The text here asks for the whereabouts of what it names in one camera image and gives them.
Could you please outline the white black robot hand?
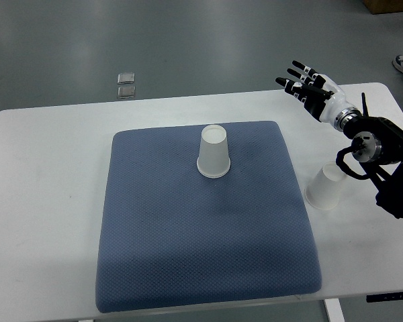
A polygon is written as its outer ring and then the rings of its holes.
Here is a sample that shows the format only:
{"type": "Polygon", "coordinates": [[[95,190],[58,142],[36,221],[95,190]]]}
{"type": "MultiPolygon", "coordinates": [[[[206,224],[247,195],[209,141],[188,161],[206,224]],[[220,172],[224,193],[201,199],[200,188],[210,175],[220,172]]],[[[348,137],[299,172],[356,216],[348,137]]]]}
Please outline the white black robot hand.
{"type": "Polygon", "coordinates": [[[342,88],[328,76],[296,60],[292,65],[294,67],[287,72],[293,78],[277,77],[275,82],[301,102],[316,121],[343,131],[346,122],[361,115],[356,106],[348,102],[342,88]]]}

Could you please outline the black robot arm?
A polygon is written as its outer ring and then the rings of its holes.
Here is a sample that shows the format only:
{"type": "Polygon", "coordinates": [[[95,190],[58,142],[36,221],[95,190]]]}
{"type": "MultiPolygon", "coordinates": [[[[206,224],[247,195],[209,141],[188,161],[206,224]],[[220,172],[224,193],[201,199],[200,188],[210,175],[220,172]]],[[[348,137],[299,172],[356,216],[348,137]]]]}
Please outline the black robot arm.
{"type": "Polygon", "coordinates": [[[375,203],[403,219],[403,130],[384,117],[369,115],[365,94],[362,111],[352,111],[343,133],[351,145],[337,153],[336,165],[357,180],[370,180],[377,189],[375,203]]]}

